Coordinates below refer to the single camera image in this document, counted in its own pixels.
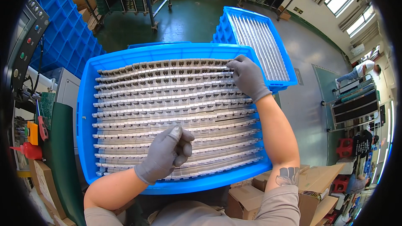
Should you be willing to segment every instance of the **control panel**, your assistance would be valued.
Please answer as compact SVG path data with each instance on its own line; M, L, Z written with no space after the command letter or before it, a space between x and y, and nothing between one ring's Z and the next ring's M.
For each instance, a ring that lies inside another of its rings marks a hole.
M49 16L38 2L27 0L12 40L10 60L14 60L12 75L14 95L23 86L32 55L48 25Z

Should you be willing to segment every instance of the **green floor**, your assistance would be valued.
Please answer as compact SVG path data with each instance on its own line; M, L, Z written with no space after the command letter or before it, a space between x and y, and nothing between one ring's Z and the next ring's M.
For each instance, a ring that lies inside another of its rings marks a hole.
M329 71L325 68L316 66L312 64L314 73L316 75L318 85L320 88L321 92L321 97L324 101L332 101L335 99L335 94L332 92L332 89L334 89L335 86L335 78L338 78L340 75ZM325 120L327 124L327 128L334 129L334 125L332 122L332 115L331 115L331 110L329 106L322 107L325 109ZM336 147L338 145L338 139L339 138L345 138L344 137L344 131L335 131L331 133L327 133L327 139L328 139L328 156L327 156L327 165L334 165L336 161L338 160L338 156L336 155Z
M165 5L155 17L159 22L157 33L152 33L149 15L114 12L106 15L105 27L95 37L108 53L149 42L209 43L223 15L223 7L236 3L236 0L172 0L172 11Z

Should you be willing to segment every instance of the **black t-shirt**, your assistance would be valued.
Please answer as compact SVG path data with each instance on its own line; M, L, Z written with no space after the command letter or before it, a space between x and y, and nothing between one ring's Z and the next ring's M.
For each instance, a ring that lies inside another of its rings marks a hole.
M364 130L360 135L356 135L353 138L353 150L352 156L360 155L363 158L371 150L371 142L373 141L373 136L367 130Z

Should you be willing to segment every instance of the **forearm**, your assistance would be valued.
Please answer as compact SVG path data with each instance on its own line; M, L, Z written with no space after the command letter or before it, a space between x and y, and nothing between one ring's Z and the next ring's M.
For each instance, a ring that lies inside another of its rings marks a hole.
M133 168L103 176L94 181L84 197L84 209L101 207L115 210L123 207L148 187Z
M272 164L300 162L293 130L273 96L265 96L256 106L263 130L264 147Z

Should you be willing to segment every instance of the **sneaker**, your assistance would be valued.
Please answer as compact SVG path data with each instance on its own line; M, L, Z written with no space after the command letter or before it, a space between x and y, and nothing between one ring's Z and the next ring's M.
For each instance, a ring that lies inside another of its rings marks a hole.
M340 82L338 81L338 78L335 79L335 84L336 84L336 88L341 88Z

